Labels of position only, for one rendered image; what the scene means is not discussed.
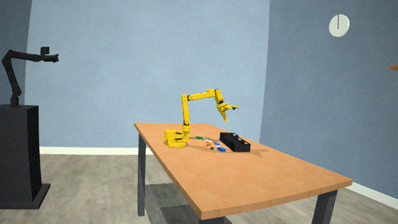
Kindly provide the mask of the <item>blue and white eraser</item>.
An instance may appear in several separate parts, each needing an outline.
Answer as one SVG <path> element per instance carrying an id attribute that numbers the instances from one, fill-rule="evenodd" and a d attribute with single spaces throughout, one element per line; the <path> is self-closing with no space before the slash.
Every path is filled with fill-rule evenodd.
<path id="1" fill-rule="evenodd" d="M 226 152 L 226 149 L 221 147 L 221 146 L 215 146 L 215 149 L 221 151 L 221 152 Z"/>

